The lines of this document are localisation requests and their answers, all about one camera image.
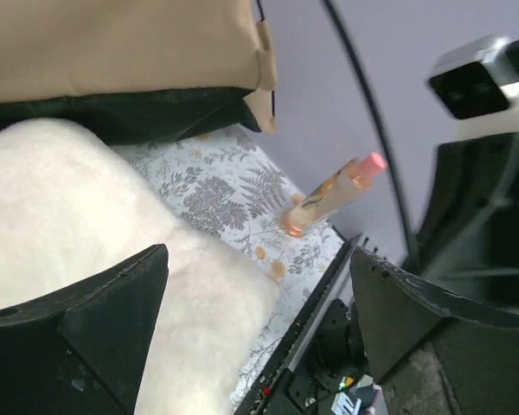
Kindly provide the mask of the beige fabric pet tent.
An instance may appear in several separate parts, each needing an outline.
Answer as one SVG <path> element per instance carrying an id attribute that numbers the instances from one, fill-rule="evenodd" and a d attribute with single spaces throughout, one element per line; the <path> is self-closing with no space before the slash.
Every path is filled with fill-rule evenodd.
<path id="1" fill-rule="evenodd" d="M 113 145 L 269 134 L 277 83 L 259 2 L 0 1 L 0 130 L 62 118 Z"/>

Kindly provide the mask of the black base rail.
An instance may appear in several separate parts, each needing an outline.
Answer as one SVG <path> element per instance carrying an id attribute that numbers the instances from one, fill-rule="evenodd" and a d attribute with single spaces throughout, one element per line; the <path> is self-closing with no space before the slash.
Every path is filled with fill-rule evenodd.
<path id="1" fill-rule="evenodd" d="M 369 237 L 360 234 L 339 248 L 314 290 L 307 297 L 285 335 L 277 343 L 258 377 L 242 396 L 234 413 L 311 414 L 321 412 L 331 396 L 310 375 L 306 363 L 311 340 L 331 324 L 348 321 L 347 307 L 353 303 L 349 262 L 357 246 L 370 247 Z"/>

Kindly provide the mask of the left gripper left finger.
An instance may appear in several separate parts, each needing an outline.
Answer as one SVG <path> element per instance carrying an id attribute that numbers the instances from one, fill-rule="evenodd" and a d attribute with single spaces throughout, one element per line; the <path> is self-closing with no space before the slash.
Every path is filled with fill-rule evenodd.
<path id="1" fill-rule="evenodd" d="M 168 280 L 151 246 L 0 310 L 0 414 L 132 414 Z"/>

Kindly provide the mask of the floral patterned table mat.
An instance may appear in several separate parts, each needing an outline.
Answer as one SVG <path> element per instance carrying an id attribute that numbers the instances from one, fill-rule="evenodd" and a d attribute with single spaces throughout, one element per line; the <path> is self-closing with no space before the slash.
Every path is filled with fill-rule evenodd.
<path id="1" fill-rule="evenodd" d="M 115 151 L 193 227 L 226 241 L 283 278 L 279 302 L 240 370 L 231 396 L 237 406 L 343 239 L 328 222 L 316 224 L 302 238 L 286 233 L 281 218 L 300 192 L 239 127 L 174 144 L 117 146 Z"/>

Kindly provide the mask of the pink capped juice bottle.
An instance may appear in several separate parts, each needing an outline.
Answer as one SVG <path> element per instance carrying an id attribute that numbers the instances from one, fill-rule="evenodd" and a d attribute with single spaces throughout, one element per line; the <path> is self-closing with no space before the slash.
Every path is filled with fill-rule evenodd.
<path id="1" fill-rule="evenodd" d="M 309 227 L 364 195 L 387 166 L 376 152 L 349 160 L 285 214 L 285 230 L 293 237 L 302 237 Z"/>

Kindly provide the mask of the black tent pole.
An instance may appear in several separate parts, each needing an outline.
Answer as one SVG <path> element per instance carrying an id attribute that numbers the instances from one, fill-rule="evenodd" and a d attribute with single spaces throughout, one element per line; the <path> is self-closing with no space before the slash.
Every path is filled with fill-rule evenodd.
<path id="1" fill-rule="evenodd" d="M 383 150 L 384 156 L 387 158 L 391 183 L 394 189 L 394 197 L 400 216 L 403 238 L 407 249 L 406 262 L 409 265 L 411 271 L 417 271 L 420 267 L 419 245 L 412 228 L 403 183 L 380 107 L 376 101 L 371 85 L 368 82 L 368 77 L 364 71 L 364 66 L 362 64 L 360 55 L 356 50 L 356 45 L 354 44 L 353 38 L 345 27 L 343 18 L 336 9 L 336 5 L 331 0 L 323 0 L 322 5 L 324 6 L 337 33 L 337 36 L 343 45 L 343 49 L 349 61 L 350 67 L 352 68 L 358 85 L 361 89 L 365 105 L 368 108 L 368 113 L 371 117 L 372 125 L 375 128 L 379 145 Z"/>

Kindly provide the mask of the cream fluffy pillow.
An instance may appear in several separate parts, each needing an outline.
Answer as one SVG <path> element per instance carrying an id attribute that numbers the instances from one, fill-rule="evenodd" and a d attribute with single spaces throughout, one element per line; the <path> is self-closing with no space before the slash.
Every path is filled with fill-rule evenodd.
<path id="1" fill-rule="evenodd" d="M 105 271 L 149 246 L 169 276 L 139 414 L 229 414 L 279 282 L 177 216 L 89 130 L 37 119 L 0 131 L 0 309 Z"/>

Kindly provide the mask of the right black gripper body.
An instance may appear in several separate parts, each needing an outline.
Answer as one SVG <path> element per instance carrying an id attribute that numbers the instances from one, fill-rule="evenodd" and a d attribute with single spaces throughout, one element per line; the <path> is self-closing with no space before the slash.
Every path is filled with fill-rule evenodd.
<path id="1" fill-rule="evenodd" d="M 439 146 L 418 241 L 420 277 L 519 303 L 519 132 Z"/>

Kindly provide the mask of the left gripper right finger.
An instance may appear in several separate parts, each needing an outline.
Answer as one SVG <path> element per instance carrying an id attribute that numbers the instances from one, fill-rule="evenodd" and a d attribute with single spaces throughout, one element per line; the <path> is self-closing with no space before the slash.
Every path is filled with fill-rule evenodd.
<path id="1" fill-rule="evenodd" d="M 461 297 L 357 247 L 363 344 L 390 414 L 519 414 L 519 312 Z"/>

